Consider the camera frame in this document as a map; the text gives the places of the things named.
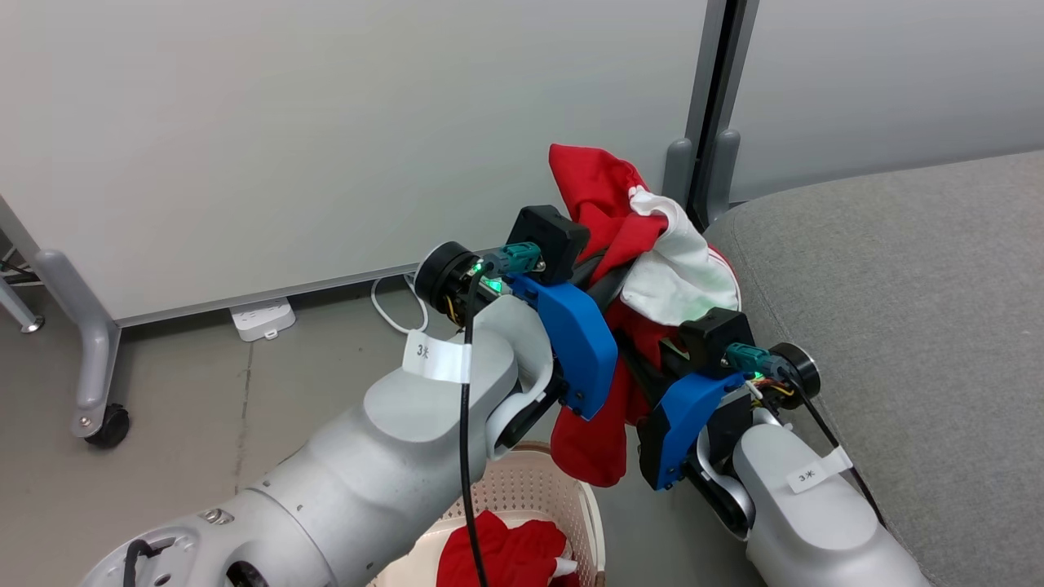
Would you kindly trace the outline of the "narrow white partition panel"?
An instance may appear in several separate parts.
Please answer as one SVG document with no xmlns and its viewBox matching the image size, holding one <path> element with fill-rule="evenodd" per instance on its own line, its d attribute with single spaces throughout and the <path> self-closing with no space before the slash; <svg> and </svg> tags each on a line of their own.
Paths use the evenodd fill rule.
<svg viewBox="0 0 1044 587">
<path fill-rule="evenodd" d="M 730 196 L 1044 149 L 1044 0 L 760 0 Z"/>
</svg>

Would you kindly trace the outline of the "white power strip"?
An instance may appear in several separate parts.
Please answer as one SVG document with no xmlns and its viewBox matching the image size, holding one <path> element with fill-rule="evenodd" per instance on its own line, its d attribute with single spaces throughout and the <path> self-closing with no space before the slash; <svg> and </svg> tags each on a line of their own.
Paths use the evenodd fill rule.
<svg viewBox="0 0 1044 587">
<path fill-rule="evenodd" d="M 272 339 L 294 326 L 296 315 L 287 298 L 232 306 L 232 324 L 243 342 Z"/>
</svg>

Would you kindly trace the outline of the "grey fabric sofa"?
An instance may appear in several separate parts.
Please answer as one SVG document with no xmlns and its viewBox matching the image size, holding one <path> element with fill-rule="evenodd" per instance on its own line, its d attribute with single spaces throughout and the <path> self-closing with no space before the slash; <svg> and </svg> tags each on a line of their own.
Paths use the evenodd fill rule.
<svg viewBox="0 0 1044 587">
<path fill-rule="evenodd" d="M 1044 587 L 1044 150 L 739 205 L 705 237 L 935 587 Z"/>
</svg>

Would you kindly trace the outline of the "red garment with white lining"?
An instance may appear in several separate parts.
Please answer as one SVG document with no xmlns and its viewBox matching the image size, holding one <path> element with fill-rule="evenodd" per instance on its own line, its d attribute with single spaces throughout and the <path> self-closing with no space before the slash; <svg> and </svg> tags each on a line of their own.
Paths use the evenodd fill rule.
<svg viewBox="0 0 1044 587">
<path fill-rule="evenodd" d="M 625 334 L 652 365 L 660 343 L 679 343 L 679 325 L 712 308 L 742 308 L 741 287 L 723 254 L 709 245 L 683 207 L 657 196 L 633 164 L 589 146 L 552 144 L 549 165 L 567 211 L 588 227 L 582 259 L 600 254 L 592 284 L 625 268 L 606 311 L 611 332 Z M 649 412 L 648 401 L 619 361 L 608 400 L 593 419 L 560 412 L 551 456 L 575 479 L 610 488 L 626 475 L 626 427 Z"/>
</svg>

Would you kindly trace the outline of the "wide white partition panel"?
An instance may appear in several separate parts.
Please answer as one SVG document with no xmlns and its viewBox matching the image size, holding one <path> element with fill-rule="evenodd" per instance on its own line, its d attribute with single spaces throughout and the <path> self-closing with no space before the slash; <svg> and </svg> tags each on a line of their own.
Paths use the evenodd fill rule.
<svg viewBox="0 0 1044 587">
<path fill-rule="evenodd" d="M 0 0 L 0 198 L 115 320 L 367 279 L 659 189 L 707 0 Z"/>
</svg>

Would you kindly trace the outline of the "black caster wheel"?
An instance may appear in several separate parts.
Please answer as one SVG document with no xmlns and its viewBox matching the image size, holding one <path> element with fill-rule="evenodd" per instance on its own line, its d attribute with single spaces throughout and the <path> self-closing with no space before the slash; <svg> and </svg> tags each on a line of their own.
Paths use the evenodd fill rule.
<svg viewBox="0 0 1044 587">
<path fill-rule="evenodd" d="M 109 404 L 100 428 L 85 441 L 95 448 L 109 450 L 122 442 L 130 431 L 130 414 L 120 404 Z"/>
</svg>

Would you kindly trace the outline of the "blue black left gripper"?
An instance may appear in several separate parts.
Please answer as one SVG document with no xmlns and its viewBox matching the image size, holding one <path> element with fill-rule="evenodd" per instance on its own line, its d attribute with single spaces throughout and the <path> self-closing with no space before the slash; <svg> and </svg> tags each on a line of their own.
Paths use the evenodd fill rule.
<svg viewBox="0 0 1044 587">
<path fill-rule="evenodd" d="M 588 259 L 574 265 L 571 283 L 546 284 L 551 264 L 533 242 L 504 245 L 485 256 L 447 242 L 418 264 L 414 287 L 434 311 L 459 327 L 473 311 L 479 331 L 511 345 L 520 389 L 493 410 L 493 422 L 511 422 L 555 402 L 589 420 L 607 401 L 618 357 L 603 312 L 622 291 L 634 262 L 595 281 L 600 259 Z"/>
</svg>

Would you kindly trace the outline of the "grey partition foot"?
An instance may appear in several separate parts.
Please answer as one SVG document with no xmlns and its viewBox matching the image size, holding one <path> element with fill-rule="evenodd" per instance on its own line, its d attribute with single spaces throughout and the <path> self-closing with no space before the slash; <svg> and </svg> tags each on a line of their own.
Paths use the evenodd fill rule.
<svg viewBox="0 0 1044 587">
<path fill-rule="evenodd" d="M 707 226 L 714 224 L 730 209 L 730 192 L 739 146 L 741 134 L 738 130 L 720 131 L 715 138 L 707 182 Z"/>
<path fill-rule="evenodd" d="M 662 195 L 681 205 L 683 210 L 688 205 L 696 163 L 697 157 L 689 138 L 669 144 L 665 155 Z"/>
</svg>

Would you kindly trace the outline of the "cream perforated laundry basket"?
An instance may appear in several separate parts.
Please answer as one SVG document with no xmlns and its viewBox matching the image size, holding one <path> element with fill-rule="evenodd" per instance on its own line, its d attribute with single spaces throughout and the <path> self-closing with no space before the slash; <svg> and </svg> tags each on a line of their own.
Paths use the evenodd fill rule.
<svg viewBox="0 0 1044 587">
<path fill-rule="evenodd" d="M 491 461 L 472 486 L 475 513 L 492 510 L 508 527 L 530 520 L 554 523 L 566 537 L 564 557 L 574 561 L 579 587 L 606 587 L 603 520 L 590 484 L 572 479 L 545 443 L 524 442 Z M 413 550 L 392 562 L 366 587 L 436 587 L 441 550 L 452 532 L 465 527 L 462 501 L 422 534 Z"/>
</svg>

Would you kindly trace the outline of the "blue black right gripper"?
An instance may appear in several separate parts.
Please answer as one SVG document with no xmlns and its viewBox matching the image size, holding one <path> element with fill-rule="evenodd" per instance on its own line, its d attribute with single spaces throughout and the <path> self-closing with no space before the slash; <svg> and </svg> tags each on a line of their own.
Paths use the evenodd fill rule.
<svg viewBox="0 0 1044 587">
<path fill-rule="evenodd" d="M 639 468 L 652 490 L 670 489 L 683 478 L 683 468 L 704 430 L 728 394 L 768 391 L 769 408 L 793 410 L 821 388 L 816 363 L 805 350 L 779 343 L 768 351 L 760 373 L 741 373 L 713 380 L 691 371 L 689 358 L 668 339 L 657 343 L 660 367 L 650 363 L 626 332 L 617 329 L 619 356 L 640 386 L 650 412 L 638 422 Z"/>
</svg>

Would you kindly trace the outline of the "grey partition leg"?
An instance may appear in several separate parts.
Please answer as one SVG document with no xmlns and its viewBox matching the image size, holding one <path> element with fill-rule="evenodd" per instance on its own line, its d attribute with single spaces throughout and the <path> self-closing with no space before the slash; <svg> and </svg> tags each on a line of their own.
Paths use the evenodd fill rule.
<svg viewBox="0 0 1044 587">
<path fill-rule="evenodd" d="M 81 339 L 81 368 L 71 431 L 85 441 L 86 437 L 100 428 L 106 406 L 113 403 L 109 401 L 109 386 L 114 375 L 121 328 L 60 250 L 39 250 L 33 268 L 66 316 L 75 324 Z"/>
</svg>

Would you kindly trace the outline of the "slanted metal stand leg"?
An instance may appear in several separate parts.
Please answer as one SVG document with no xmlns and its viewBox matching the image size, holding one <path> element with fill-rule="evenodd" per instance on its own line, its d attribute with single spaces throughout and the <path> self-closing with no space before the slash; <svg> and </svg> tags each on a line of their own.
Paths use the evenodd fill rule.
<svg viewBox="0 0 1044 587">
<path fill-rule="evenodd" d="M 30 311 L 29 306 L 19 294 L 15 294 L 4 277 L 0 277 L 0 306 L 20 325 L 22 333 L 37 332 L 46 323 L 45 316 L 35 315 Z"/>
</svg>

